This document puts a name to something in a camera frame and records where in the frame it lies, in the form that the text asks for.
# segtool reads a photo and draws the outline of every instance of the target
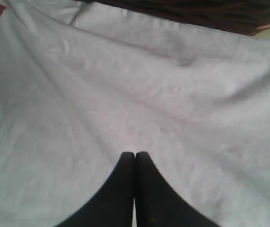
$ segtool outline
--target dark brown fabric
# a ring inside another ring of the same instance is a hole
[[[270,28],[270,0],[96,0],[96,2],[243,35],[255,35]]]

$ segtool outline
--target brown blanket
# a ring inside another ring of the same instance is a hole
[[[270,28],[270,0],[95,0],[111,6],[189,23],[255,35]]]

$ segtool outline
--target white sheet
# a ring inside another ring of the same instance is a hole
[[[148,151],[222,227],[270,227],[270,42],[98,3],[0,1],[0,227],[50,227]]]

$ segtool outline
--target bed sheet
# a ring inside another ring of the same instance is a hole
[[[123,151],[222,227],[270,227],[270,41],[98,3],[0,8],[0,227],[58,224]]]

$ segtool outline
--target white fabric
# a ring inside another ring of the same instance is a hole
[[[0,227],[50,227],[148,151],[222,227],[270,227],[270,42],[69,0],[0,1]]]

